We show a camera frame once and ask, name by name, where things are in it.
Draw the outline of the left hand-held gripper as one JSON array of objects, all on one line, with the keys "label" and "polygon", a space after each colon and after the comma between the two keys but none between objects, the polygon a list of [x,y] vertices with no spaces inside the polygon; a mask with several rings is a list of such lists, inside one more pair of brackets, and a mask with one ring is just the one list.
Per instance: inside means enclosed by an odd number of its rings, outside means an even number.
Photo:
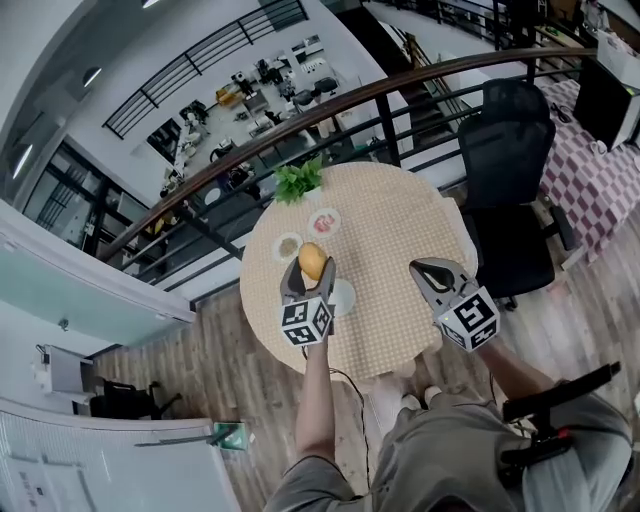
[{"label": "left hand-held gripper", "polygon": [[316,285],[306,292],[299,259],[288,265],[280,283],[280,329],[297,348],[326,342],[333,334],[334,306],[329,298],[334,290],[336,263],[328,257]]}]

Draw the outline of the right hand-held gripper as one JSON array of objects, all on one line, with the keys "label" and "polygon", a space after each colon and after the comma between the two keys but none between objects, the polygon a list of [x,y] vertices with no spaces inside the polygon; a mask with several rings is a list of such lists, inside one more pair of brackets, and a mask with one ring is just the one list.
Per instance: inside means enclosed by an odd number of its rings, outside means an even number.
[{"label": "right hand-held gripper", "polygon": [[442,335],[473,352],[499,333],[500,314],[485,287],[479,287],[457,262],[419,258],[409,272],[423,298],[431,303]]}]

